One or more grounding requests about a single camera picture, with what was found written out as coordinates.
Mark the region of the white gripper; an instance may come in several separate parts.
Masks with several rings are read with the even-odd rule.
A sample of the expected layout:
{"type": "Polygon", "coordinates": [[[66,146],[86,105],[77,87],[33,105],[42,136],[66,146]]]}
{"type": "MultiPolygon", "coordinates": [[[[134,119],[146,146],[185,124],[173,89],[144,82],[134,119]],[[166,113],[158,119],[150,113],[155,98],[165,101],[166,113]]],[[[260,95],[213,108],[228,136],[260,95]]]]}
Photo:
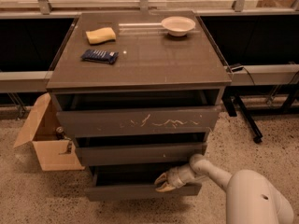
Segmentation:
{"type": "Polygon", "coordinates": [[[205,180],[204,175],[197,174],[189,164],[184,164],[162,173],[156,178],[154,184],[161,185],[156,189],[158,192],[168,192],[187,184],[199,185],[205,180]]]}

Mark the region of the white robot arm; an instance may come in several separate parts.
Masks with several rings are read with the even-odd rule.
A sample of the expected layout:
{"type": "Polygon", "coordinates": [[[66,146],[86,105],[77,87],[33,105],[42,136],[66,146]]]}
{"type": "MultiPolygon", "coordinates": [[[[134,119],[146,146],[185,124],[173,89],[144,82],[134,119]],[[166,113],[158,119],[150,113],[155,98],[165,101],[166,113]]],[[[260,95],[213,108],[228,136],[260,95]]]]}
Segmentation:
{"type": "Polygon", "coordinates": [[[290,202],[263,175],[252,170],[230,174],[203,155],[192,155],[189,162],[162,173],[154,182],[158,192],[199,185],[208,177],[226,195],[226,224],[292,224],[290,202]]]}

